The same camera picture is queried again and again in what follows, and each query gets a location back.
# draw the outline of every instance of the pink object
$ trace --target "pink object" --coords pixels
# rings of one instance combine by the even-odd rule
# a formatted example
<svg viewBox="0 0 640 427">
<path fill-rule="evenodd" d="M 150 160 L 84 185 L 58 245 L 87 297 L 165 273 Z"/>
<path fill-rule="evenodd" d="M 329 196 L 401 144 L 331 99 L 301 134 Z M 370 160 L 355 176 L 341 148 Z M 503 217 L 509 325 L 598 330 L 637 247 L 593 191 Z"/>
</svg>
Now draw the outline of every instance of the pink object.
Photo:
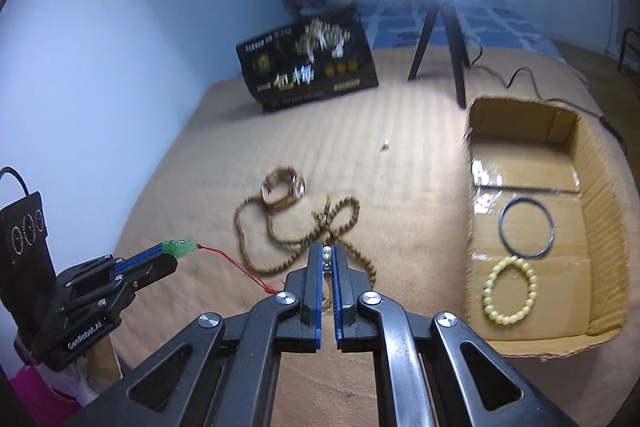
<svg viewBox="0 0 640 427">
<path fill-rule="evenodd" d="M 39 427 L 62 427 L 82 406 L 50 388 L 33 365 L 25 365 L 11 380 L 15 394 Z"/>
</svg>

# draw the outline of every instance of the wooden bangle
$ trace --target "wooden bangle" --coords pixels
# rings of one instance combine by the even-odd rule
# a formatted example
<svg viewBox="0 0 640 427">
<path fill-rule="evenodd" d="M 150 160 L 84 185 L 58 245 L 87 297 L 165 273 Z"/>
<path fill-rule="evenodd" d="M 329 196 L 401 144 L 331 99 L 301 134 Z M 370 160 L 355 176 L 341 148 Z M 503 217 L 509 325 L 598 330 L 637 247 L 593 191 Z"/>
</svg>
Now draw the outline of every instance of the wooden bangle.
<svg viewBox="0 0 640 427">
<path fill-rule="evenodd" d="M 513 314 L 513 315 L 502 315 L 499 314 L 494 308 L 494 285 L 498 276 L 509 265 L 513 265 L 518 268 L 526 277 L 527 282 L 529 282 L 529 295 L 527 296 L 527 301 L 525 302 L 522 309 Z M 484 289 L 482 290 L 482 304 L 484 306 L 484 313 L 490 320 L 500 325 L 509 325 L 515 324 L 516 322 L 523 320 L 526 317 L 531 309 L 533 308 L 533 304 L 536 302 L 536 297 L 538 296 L 538 278 L 533 272 L 533 269 L 527 261 L 521 259 L 517 255 L 508 255 L 505 257 L 500 263 L 494 266 L 491 270 L 491 273 L 486 279 L 484 283 Z"/>
</svg>

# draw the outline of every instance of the blue patterned sheet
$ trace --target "blue patterned sheet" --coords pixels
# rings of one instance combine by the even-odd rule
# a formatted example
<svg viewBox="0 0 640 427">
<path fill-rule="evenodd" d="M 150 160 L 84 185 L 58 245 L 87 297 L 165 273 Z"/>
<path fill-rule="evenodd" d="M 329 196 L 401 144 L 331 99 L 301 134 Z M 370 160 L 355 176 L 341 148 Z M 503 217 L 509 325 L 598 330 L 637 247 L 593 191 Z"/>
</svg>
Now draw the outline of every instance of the blue patterned sheet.
<svg viewBox="0 0 640 427">
<path fill-rule="evenodd" d="M 371 49 L 415 46 L 431 0 L 290 0 L 300 15 L 312 15 L 332 6 L 355 4 Z M 504 0 L 453 0 L 462 31 L 495 48 L 521 49 L 564 62 L 551 40 L 540 34 Z M 444 25 L 438 16 L 430 44 L 447 45 Z"/>
</svg>

